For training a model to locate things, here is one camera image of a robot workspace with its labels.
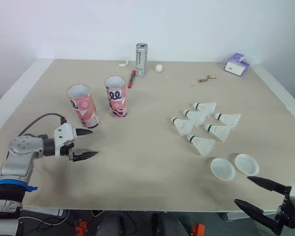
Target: beige tabletop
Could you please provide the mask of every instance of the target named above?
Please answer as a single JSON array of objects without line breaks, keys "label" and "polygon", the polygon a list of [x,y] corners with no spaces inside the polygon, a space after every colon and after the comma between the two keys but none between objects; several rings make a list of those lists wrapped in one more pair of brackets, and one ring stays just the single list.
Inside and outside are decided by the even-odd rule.
[{"label": "beige tabletop", "polygon": [[[0,130],[0,166],[11,139],[38,116],[57,112],[75,127],[81,124],[66,96],[73,84],[90,86],[100,117],[94,133],[78,137],[77,148],[98,150],[88,160],[68,157],[35,160],[25,206],[237,211],[234,199],[251,202],[264,210],[276,210],[283,196],[258,187],[237,170],[233,181],[221,181],[210,170],[216,157],[234,164],[238,153],[253,156],[258,176],[284,185],[295,181],[295,118],[266,84],[249,68],[242,77],[223,71],[223,63],[162,62],[164,71],[148,63],[147,75],[136,77],[127,91],[128,115],[109,114],[104,80],[111,75],[129,79],[134,63],[119,67],[116,61],[55,60]],[[218,75],[205,83],[197,80]],[[226,142],[216,138],[208,157],[181,137],[170,118],[183,118],[194,102],[217,102],[217,112],[241,113]],[[213,118],[204,122],[222,125]],[[56,117],[44,118],[28,132],[48,134],[59,126]],[[214,136],[195,128],[198,137]]]}]

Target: blue ring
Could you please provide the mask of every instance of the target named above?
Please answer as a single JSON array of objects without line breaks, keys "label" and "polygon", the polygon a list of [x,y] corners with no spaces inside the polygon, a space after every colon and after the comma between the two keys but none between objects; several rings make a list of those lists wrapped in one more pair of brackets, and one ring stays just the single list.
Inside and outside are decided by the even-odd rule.
[{"label": "blue ring", "polygon": [[25,182],[19,181],[19,180],[14,180],[14,179],[1,179],[0,184],[14,184],[14,185],[19,185],[25,188],[27,192],[32,192],[34,190],[37,190],[38,187],[34,186],[28,186]]}]

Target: silver can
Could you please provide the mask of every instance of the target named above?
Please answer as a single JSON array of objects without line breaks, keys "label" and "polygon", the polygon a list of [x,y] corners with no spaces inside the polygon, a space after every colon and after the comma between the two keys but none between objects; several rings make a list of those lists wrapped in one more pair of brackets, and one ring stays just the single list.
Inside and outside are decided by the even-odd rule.
[{"label": "silver can", "polygon": [[147,44],[138,43],[136,45],[135,75],[144,76],[147,65]]}]

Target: cable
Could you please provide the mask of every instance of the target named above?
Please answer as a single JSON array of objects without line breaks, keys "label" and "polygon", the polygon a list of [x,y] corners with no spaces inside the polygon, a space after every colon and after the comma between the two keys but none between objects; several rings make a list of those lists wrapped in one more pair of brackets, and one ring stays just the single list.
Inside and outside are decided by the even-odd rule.
[{"label": "cable", "polygon": [[36,136],[33,135],[33,134],[23,134],[23,136],[31,136],[31,137],[33,137],[33,138],[36,138]]},{"label": "cable", "polygon": [[51,223],[48,223],[46,222],[46,220],[42,220],[42,219],[39,219],[39,218],[36,218],[36,217],[32,217],[32,216],[21,216],[19,217],[19,219],[32,219],[32,220],[38,220],[40,221],[42,224],[46,224],[46,225],[52,225],[52,226],[57,226],[57,225],[61,225],[63,222],[65,222],[68,217],[69,217],[69,214],[70,214],[70,210],[68,210],[68,214],[66,215],[66,217],[59,223],[56,223],[56,224],[51,224]]},{"label": "cable", "polygon": [[93,217],[95,218],[95,217],[100,216],[101,214],[103,214],[105,211],[102,210],[102,211],[99,212],[97,215],[94,215],[93,210],[90,210],[90,212],[92,213]]},{"label": "cable", "polygon": [[[73,226],[73,225],[70,224],[69,222],[66,222],[66,219],[69,217],[69,213],[70,213],[70,210],[68,210],[68,213],[67,213],[66,217],[65,217],[63,220],[61,220],[61,221],[58,222],[58,223],[54,223],[54,224],[49,223],[49,222],[46,222],[46,221],[47,221],[47,220],[52,220],[52,219],[57,219],[57,220],[60,220],[60,219],[57,218],[57,217],[50,217],[50,218],[47,218],[47,219],[45,219],[45,220],[41,220],[41,219],[39,219],[39,218],[31,217],[31,216],[22,216],[22,217],[19,217],[19,219],[34,219],[34,220],[40,221],[40,224],[39,224],[35,229],[30,230],[30,231],[24,233],[23,235],[27,235],[27,234],[29,234],[29,233],[31,233],[31,232],[34,232],[34,231],[36,231],[36,232],[38,232],[38,233],[41,233],[41,232],[44,232],[44,231],[46,231],[46,230],[48,230],[48,229],[51,229],[51,228],[54,227],[54,226],[60,225],[60,224],[62,224],[62,223],[68,223],[69,225]],[[40,226],[41,226],[42,224],[46,224],[46,225],[48,225],[48,227],[42,229],[42,228],[40,228]]]},{"label": "cable", "polygon": [[132,232],[132,233],[126,233],[126,232],[124,232],[124,234],[125,235],[134,235],[134,234],[136,234],[136,232],[137,232],[137,228],[136,228],[136,224],[135,224],[135,222],[134,222],[134,220],[130,217],[130,215],[124,210],[123,211],[126,215],[127,215],[127,217],[132,221],[132,223],[133,223],[133,225],[134,225],[134,227],[135,227],[135,230],[134,230],[134,232]]},{"label": "cable", "polygon": [[46,117],[46,116],[58,116],[61,118],[61,124],[65,123],[66,120],[65,120],[65,117],[58,114],[58,113],[46,113],[46,114],[43,114],[42,116],[38,117],[36,120],[34,120],[32,123],[30,123],[28,126],[26,126],[22,132],[18,135],[18,136],[22,136],[29,128],[32,127],[33,124],[35,124],[36,122],[38,122],[40,119]]}]

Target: white wall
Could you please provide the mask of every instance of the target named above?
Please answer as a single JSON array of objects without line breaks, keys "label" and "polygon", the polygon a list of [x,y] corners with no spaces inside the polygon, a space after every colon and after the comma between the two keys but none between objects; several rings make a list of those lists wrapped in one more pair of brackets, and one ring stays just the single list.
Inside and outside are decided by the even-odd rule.
[{"label": "white wall", "polygon": [[0,0],[0,94],[35,58],[225,61],[241,52],[295,97],[295,0]]}]

